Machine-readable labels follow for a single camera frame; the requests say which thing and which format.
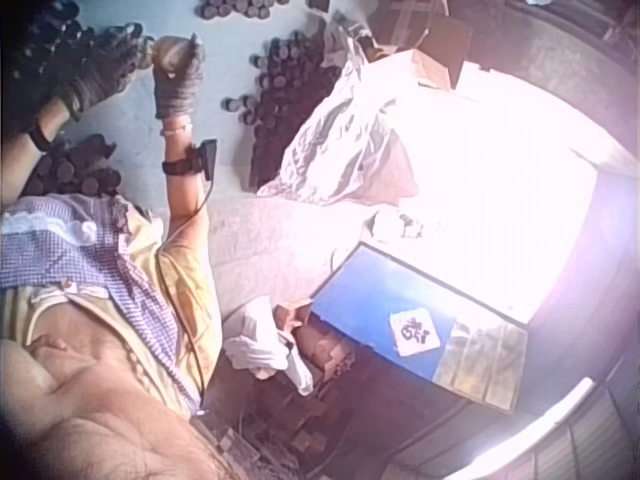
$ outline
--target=white plastic bag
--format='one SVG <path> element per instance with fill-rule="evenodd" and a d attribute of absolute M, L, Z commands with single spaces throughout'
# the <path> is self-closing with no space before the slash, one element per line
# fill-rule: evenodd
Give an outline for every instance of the white plastic bag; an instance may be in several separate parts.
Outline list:
<path fill-rule="evenodd" d="M 332 93 L 285 150 L 278 177 L 259 196 L 327 205 L 341 199 L 397 205 L 417 193 L 411 164 L 385 119 L 397 82 L 368 74 L 360 46 L 336 23 L 325 31 L 323 66 L 343 67 Z"/>
<path fill-rule="evenodd" d="M 302 362 L 295 340 L 276 328 L 271 301 L 258 297 L 235 312 L 222 326 L 222 348 L 237 370 L 248 369 L 259 380 L 283 370 L 300 395 L 313 391 L 311 372 Z M 293 345 L 291 350 L 281 338 Z"/>

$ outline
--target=yellow shirt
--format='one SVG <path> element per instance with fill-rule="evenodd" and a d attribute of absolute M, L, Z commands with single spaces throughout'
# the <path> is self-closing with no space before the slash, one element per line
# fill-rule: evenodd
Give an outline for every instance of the yellow shirt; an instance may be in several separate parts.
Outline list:
<path fill-rule="evenodd" d="M 196 252 L 179 242 L 172 242 L 160 254 L 162 271 L 169 292 L 161 288 L 155 253 L 162 243 L 162 222 L 148 221 L 129 205 L 127 222 L 131 231 L 128 239 L 130 260 L 148 277 L 171 305 L 171 295 L 185 328 L 189 329 L 202 367 L 205 386 L 215 368 L 222 345 L 220 310 L 213 283 L 213 274 L 207 252 Z M 4 339 L 29 345 L 39 316 L 48 307 L 61 302 L 72 302 L 86 308 L 103 320 L 120 336 L 135 354 L 146 374 L 147 389 L 184 418 L 190 416 L 177 387 L 164 367 L 144 345 L 118 306 L 106 290 L 91 285 L 48 285 L 7 289 L 0 292 L 2 330 Z M 189 339 L 182 328 L 179 338 L 176 366 L 197 390 L 200 376 Z"/>

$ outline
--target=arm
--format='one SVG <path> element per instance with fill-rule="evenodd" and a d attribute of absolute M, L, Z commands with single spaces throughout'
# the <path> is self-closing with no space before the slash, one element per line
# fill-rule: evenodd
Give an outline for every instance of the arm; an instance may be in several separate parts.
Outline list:
<path fill-rule="evenodd" d="M 191 123 L 189 115 L 171 117 L 162 122 L 165 130 L 175 130 Z M 191 132 L 183 130 L 165 137 L 165 161 L 175 162 L 185 158 L 192 142 Z M 204 201 L 205 193 L 202 174 L 184 177 L 167 176 L 167 196 L 169 198 L 169 235 L 189 221 Z M 209 216 L 202 208 L 198 215 L 180 232 L 177 241 L 200 252 L 207 247 Z"/>
<path fill-rule="evenodd" d="M 163 69 L 162 61 L 157 57 L 153 67 L 156 118 L 162 120 L 163 131 L 166 132 L 166 162 L 187 157 L 192 144 L 191 130 L 182 127 L 191 125 L 189 114 L 193 110 L 193 102 L 203 79 L 204 47 L 195 35 L 184 52 L 183 55 L 188 55 L 188 61 L 180 62 L 182 67 L 171 72 L 171 75 Z M 203 207 L 193 217 L 205 199 L 202 178 L 202 174 L 167 176 L 169 235 L 189 222 L 175 240 L 198 253 L 206 252 L 209 233 L 207 209 Z"/>
<path fill-rule="evenodd" d="M 69 110 L 55 97 L 37 116 L 42 133 L 52 141 L 69 120 Z M 2 209 L 15 203 L 42 153 L 31 137 L 22 133 L 2 146 Z"/>
<path fill-rule="evenodd" d="M 61 86 L 58 95 L 36 117 L 49 141 L 70 116 L 79 120 L 92 106 L 123 91 L 133 78 L 139 55 L 136 43 L 121 33 L 101 35 L 98 40 L 99 46 L 78 75 Z M 18 199 L 40 155 L 26 133 L 2 145 L 3 209 Z"/>

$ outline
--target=gray work glove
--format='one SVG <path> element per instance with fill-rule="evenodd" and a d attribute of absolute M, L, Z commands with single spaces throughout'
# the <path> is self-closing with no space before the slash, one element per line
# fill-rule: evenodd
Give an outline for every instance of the gray work glove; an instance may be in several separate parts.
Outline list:
<path fill-rule="evenodd" d="M 71 116 L 78 120 L 81 113 L 124 91 L 135 74 L 138 55 L 137 41 L 124 28 L 100 35 L 80 73 L 60 89 Z"/>
<path fill-rule="evenodd" d="M 190 58 L 180 62 L 180 70 L 167 73 L 157 64 L 153 66 L 155 80 L 156 118 L 186 115 L 193 111 L 193 101 L 204 78 L 204 45 L 194 34 L 190 40 Z"/>

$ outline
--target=bright light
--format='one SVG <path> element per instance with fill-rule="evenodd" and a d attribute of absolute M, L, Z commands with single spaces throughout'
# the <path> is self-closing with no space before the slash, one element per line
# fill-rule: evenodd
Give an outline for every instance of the bright light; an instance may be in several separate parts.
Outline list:
<path fill-rule="evenodd" d="M 593 386 L 593 380 L 583 378 L 566 397 L 547 410 L 538 420 L 509 440 L 505 440 L 500 445 L 476 457 L 469 466 L 449 475 L 445 480 L 474 480 L 491 475 L 505 467 L 533 447 L 567 418 L 591 391 Z"/>
<path fill-rule="evenodd" d="M 580 137 L 567 119 L 580 114 L 572 107 L 507 75 L 462 78 L 456 95 L 422 88 L 388 108 L 420 189 L 400 207 L 426 226 L 423 242 L 397 250 L 527 323 L 574 248 L 597 171 L 575 154 Z M 577 125 L 590 132 L 585 122 Z M 589 139 L 589 158 L 605 155 L 607 138 L 597 138 Z"/>

